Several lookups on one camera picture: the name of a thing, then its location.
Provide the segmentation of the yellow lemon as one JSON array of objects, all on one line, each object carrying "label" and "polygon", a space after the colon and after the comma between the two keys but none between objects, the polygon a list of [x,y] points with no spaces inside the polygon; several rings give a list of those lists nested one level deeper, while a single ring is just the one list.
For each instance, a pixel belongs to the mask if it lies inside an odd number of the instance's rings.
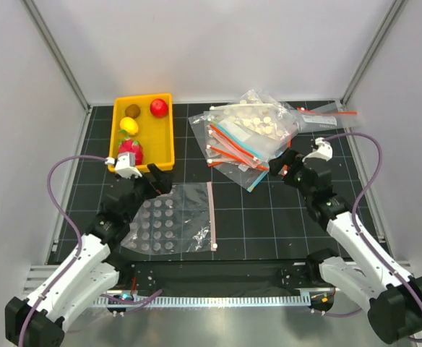
[{"label": "yellow lemon", "polygon": [[131,117],[124,117],[119,122],[120,131],[128,134],[129,136],[136,136],[139,132],[138,123]]}]

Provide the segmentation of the red dragon fruit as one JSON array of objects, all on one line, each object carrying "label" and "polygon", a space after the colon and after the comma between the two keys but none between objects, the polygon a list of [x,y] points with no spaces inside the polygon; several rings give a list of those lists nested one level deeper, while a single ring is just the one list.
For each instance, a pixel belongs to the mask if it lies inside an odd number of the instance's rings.
[{"label": "red dragon fruit", "polygon": [[135,165],[142,165],[144,154],[143,147],[137,140],[130,137],[125,138],[120,142],[118,154],[133,153],[135,157]]}]

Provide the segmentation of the blue zipper clear bag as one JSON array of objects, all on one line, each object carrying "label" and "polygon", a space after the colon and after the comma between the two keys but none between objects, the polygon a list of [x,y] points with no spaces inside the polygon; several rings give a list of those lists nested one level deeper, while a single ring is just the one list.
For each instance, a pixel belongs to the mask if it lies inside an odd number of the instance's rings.
[{"label": "blue zipper clear bag", "polygon": [[207,157],[207,165],[209,167],[216,168],[224,176],[229,178],[231,181],[237,183],[238,185],[240,185],[243,189],[245,189],[248,192],[252,192],[254,190],[254,188],[257,186],[257,184],[261,180],[263,180],[263,178],[268,174],[268,171],[261,171],[261,170],[258,170],[258,169],[249,168],[248,166],[245,166],[244,164],[238,164],[238,163],[233,162],[233,161],[229,161],[229,162],[226,161],[226,162],[223,162],[223,163],[222,162],[219,163],[217,161],[212,161],[211,158],[220,159],[220,157],[217,157],[216,153],[210,152],[209,150],[206,150],[206,157]]}]

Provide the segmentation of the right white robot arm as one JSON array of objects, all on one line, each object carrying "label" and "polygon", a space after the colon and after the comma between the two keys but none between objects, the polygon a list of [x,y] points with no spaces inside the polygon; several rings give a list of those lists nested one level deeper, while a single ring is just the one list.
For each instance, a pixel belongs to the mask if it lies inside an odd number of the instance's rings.
[{"label": "right white robot arm", "polygon": [[331,157],[320,150],[302,155],[287,149],[269,161],[273,176],[288,169],[283,182],[298,190],[311,219],[355,262],[349,265],[335,251],[322,249],[307,256],[306,279],[313,286],[328,283],[343,291],[367,314],[383,342],[413,338],[422,332],[422,276],[414,277],[393,260],[334,190],[327,167]]}]

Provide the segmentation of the brown kiwi fruit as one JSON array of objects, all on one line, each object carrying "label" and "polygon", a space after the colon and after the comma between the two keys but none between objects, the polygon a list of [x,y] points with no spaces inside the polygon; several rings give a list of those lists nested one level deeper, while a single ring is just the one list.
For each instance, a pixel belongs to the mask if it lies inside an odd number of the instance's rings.
[{"label": "brown kiwi fruit", "polygon": [[125,116],[135,119],[137,118],[141,113],[140,107],[137,104],[131,104],[126,107],[125,109]]}]

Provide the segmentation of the red apple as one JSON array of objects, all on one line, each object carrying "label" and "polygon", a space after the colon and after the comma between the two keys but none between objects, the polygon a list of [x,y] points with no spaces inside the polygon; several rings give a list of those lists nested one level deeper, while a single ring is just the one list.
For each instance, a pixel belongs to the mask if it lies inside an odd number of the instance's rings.
[{"label": "red apple", "polygon": [[160,98],[156,98],[150,104],[150,113],[156,118],[166,117],[169,113],[168,104]]}]

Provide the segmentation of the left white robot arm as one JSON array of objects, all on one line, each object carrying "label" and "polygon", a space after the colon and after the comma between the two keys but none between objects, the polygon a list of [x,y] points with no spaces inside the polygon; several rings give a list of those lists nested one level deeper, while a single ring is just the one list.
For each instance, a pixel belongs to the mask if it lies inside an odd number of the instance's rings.
[{"label": "left white robot arm", "polygon": [[130,223],[147,200],[172,188],[169,173],[148,165],[152,178],[130,178],[131,189],[106,196],[98,213],[78,236],[76,247],[44,283],[25,299],[5,307],[5,337],[16,346],[60,346],[74,321],[113,287],[132,283],[129,261],[116,253]]}]

